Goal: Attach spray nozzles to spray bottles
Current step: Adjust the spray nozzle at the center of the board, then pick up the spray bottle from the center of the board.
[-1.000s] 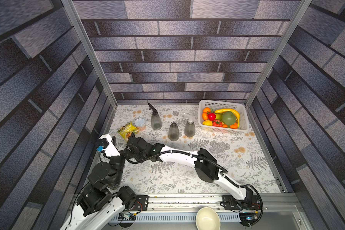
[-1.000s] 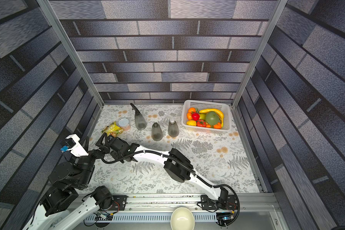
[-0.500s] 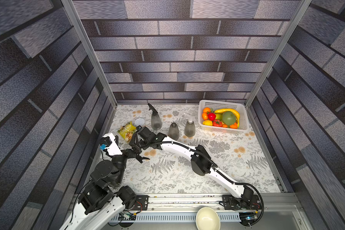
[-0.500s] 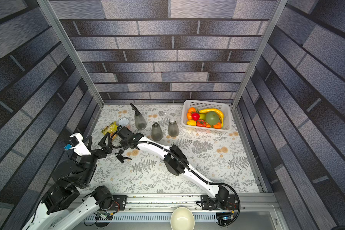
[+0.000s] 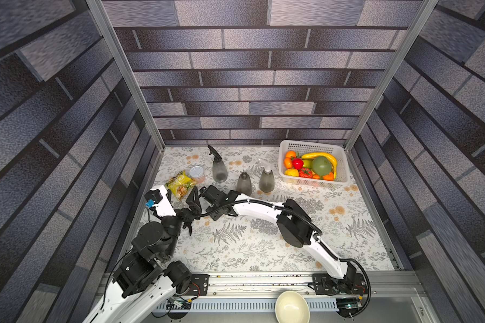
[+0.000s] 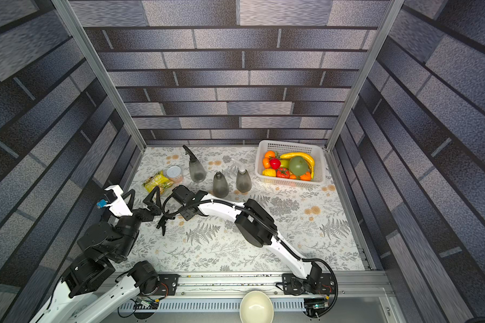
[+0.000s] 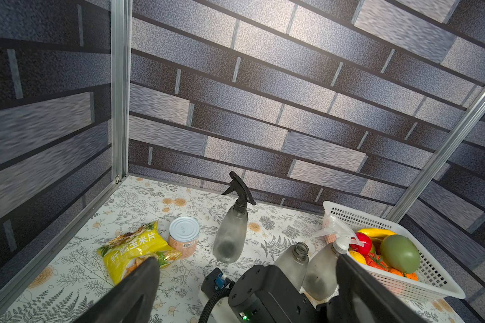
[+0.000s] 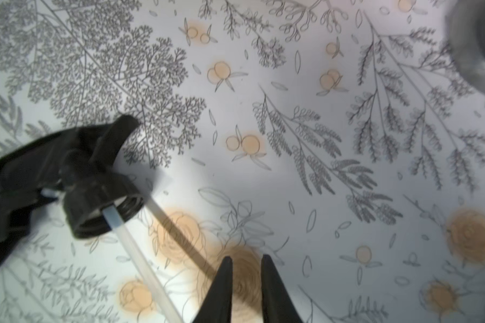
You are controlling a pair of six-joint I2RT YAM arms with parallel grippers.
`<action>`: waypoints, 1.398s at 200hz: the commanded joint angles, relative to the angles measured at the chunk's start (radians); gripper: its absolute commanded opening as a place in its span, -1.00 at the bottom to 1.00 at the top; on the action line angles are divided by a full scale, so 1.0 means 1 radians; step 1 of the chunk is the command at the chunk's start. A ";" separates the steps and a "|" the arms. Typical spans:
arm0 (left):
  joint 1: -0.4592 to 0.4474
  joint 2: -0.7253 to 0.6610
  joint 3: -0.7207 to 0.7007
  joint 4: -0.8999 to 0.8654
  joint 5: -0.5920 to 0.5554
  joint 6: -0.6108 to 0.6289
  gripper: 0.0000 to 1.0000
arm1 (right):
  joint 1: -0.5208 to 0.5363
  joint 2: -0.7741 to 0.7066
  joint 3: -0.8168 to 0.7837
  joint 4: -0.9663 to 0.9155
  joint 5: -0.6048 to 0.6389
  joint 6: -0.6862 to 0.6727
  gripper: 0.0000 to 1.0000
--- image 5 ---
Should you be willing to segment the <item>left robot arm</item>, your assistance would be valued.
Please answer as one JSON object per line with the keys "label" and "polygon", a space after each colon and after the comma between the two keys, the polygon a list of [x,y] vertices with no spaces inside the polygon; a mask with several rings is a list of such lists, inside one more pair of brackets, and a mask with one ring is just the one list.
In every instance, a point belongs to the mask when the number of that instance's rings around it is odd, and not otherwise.
{"label": "left robot arm", "polygon": [[181,261],[172,261],[183,228],[202,215],[199,192],[193,188],[186,208],[173,209],[171,191],[161,186],[145,194],[148,211],[156,221],[143,225],[132,240],[105,289],[102,300],[85,322],[142,322],[159,305],[173,304],[175,297],[191,292],[201,294],[190,270]]}

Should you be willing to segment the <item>black spray nozzle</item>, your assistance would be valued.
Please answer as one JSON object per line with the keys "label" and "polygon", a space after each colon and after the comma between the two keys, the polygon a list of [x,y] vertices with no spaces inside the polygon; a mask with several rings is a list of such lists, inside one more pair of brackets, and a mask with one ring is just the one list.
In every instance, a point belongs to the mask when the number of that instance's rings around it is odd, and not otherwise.
{"label": "black spray nozzle", "polygon": [[211,145],[208,145],[207,148],[209,149],[209,154],[214,156],[214,162],[222,161],[221,155]]}

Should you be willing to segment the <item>clear white spray nozzle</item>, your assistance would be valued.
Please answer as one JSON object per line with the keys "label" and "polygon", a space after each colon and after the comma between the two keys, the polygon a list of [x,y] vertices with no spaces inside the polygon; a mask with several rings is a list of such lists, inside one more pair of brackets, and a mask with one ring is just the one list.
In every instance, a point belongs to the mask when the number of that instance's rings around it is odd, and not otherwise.
{"label": "clear white spray nozzle", "polygon": [[259,158],[258,159],[258,165],[263,168],[263,171],[265,173],[269,174],[272,171],[272,165],[268,161],[265,161],[265,160]]}

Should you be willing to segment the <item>grey spray bottle front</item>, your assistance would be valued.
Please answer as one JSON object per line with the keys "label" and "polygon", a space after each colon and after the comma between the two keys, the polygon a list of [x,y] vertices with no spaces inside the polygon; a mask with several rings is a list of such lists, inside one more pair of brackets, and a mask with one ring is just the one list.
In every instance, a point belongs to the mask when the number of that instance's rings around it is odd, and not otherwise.
{"label": "grey spray bottle front", "polygon": [[275,188],[275,178],[271,169],[264,169],[259,180],[259,189],[264,193],[272,192]]}

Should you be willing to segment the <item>grey spray bottle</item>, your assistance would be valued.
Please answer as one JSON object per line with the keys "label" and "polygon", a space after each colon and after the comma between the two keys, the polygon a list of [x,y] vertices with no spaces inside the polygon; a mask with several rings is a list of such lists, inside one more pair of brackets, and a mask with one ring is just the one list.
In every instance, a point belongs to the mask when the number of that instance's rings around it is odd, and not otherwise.
{"label": "grey spray bottle", "polygon": [[275,188],[275,178],[271,169],[264,169],[259,180],[259,189],[264,193],[272,192]]}
{"label": "grey spray bottle", "polygon": [[212,163],[212,176],[215,182],[225,182],[228,170],[222,160],[214,160]]}
{"label": "grey spray bottle", "polygon": [[251,177],[247,172],[242,172],[239,176],[236,190],[244,195],[251,196],[253,187],[251,184]]}

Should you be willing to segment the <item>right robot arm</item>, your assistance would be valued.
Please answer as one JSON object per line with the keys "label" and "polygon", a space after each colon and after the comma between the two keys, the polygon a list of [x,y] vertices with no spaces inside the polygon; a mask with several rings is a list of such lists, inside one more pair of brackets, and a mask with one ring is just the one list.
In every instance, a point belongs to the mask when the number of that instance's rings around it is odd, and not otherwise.
{"label": "right robot arm", "polygon": [[203,187],[199,196],[209,204],[204,217],[216,220],[222,215],[248,216],[276,224],[289,245],[305,249],[321,264],[336,285],[337,292],[361,296],[370,292],[370,281],[361,264],[338,256],[323,241],[322,231],[294,200],[272,203],[238,191],[224,193],[213,185]]}

